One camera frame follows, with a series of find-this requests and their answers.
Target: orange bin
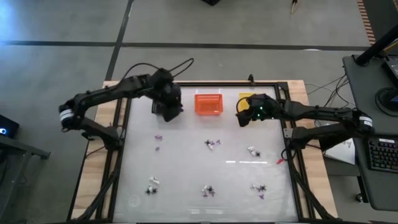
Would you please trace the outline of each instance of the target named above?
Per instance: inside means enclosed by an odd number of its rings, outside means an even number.
[[[199,115],[218,115],[223,112],[222,94],[196,94],[195,112]]]

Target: wooden table frame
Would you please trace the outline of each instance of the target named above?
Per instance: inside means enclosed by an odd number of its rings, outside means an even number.
[[[117,83],[117,81],[104,82],[104,86],[111,86]],[[247,85],[250,84],[249,81],[182,81],[178,83],[181,83],[182,85],[184,85],[184,83],[195,83],[198,86],[204,85],[206,83],[225,83],[229,86],[239,84],[242,86],[245,83],[247,83]],[[305,105],[308,104],[307,92],[302,80],[271,80],[257,81],[256,83],[259,85],[261,83],[274,83],[275,85],[278,84],[280,91],[277,91],[277,96],[282,98],[290,96],[290,100],[299,101]],[[128,122],[130,102],[131,100],[123,99],[99,105],[95,121],[104,126],[108,126],[110,123],[113,123],[114,126],[126,127]],[[282,126],[286,125],[287,127],[291,126],[292,124],[294,125],[294,123],[291,122],[281,124]],[[295,124],[297,126],[304,126],[306,128],[314,127],[313,121],[309,119],[297,121]],[[312,141],[311,144],[318,145],[318,142]],[[101,140],[90,141],[86,149],[86,154],[101,146],[103,146]],[[109,177],[109,173],[113,171],[116,158],[121,156],[122,154],[119,155],[117,151],[109,152],[104,149],[83,160],[80,178],[78,179],[78,183],[76,185],[68,220],[79,217],[86,210],[86,208],[90,206],[90,203],[100,191],[105,177]],[[297,156],[294,159],[294,164],[297,170],[300,172],[300,175],[304,177],[304,180],[308,181],[307,184],[310,186],[311,191],[319,200],[319,202],[331,215],[337,217],[335,203],[331,194],[330,183],[326,173],[325,164],[323,162],[322,152],[317,148],[307,146],[305,150],[299,151],[299,153],[297,153]],[[103,206],[99,207],[101,210],[98,209],[101,212],[95,213],[95,215],[93,215],[91,218],[95,218],[99,221],[102,220],[103,222],[112,221],[117,184],[118,182],[116,181],[115,185],[109,188],[104,198],[104,202],[101,203]],[[312,206],[308,204],[307,197],[295,182],[293,185],[293,191],[297,191],[299,195],[299,207],[301,211],[299,211],[297,208],[298,216],[301,216],[301,218],[319,218],[319,214],[313,212]]]

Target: computer keyboard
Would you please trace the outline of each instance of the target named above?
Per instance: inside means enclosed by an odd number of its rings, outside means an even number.
[[[398,141],[369,139],[369,168],[398,173]]]

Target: desk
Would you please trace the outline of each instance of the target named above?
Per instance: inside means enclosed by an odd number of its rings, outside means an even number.
[[[299,101],[305,105],[308,104],[308,96],[304,82],[302,80],[282,80],[282,81],[267,80],[266,82],[287,82],[289,85],[291,100]],[[104,82],[104,86],[105,85],[110,86],[115,84],[117,84],[116,81]],[[126,106],[125,103],[122,103],[121,111],[124,111],[125,106]],[[113,122],[115,107],[116,107],[116,101],[99,105],[95,121],[104,126],[109,126],[109,123]],[[121,113],[118,124],[122,124],[123,118],[124,114]],[[313,121],[309,119],[303,119],[297,121],[296,124],[297,126],[313,128]],[[318,143],[316,141],[312,141],[311,144],[318,144]],[[91,141],[88,145],[86,153],[90,153],[95,149],[101,147],[102,145],[103,144],[100,140]],[[303,153],[308,181],[312,192],[315,194],[320,203],[328,210],[328,212],[334,217],[337,217],[336,207],[331,193],[330,183],[326,173],[325,163],[323,161],[321,150],[313,147],[306,147],[306,149],[303,150],[302,153]],[[92,154],[90,157],[88,157],[85,160],[82,168],[81,177],[77,185],[76,198],[71,206],[70,218],[79,217],[85,211],[87,206],[90,205],[90,203],[95,198],[98,191],[100,190],[106,155],[107,151],[101,150]],[[308,217],[308,211],[306,211],[305,209],[306,208],[305,198],[301,191],[300,191],[300,198],[302,202],[304,217]],[[110,190],[108,191],[108,194],[105,198],[105,204],[103,207],[103,217],[107,215],[109,200],[110,200]]]

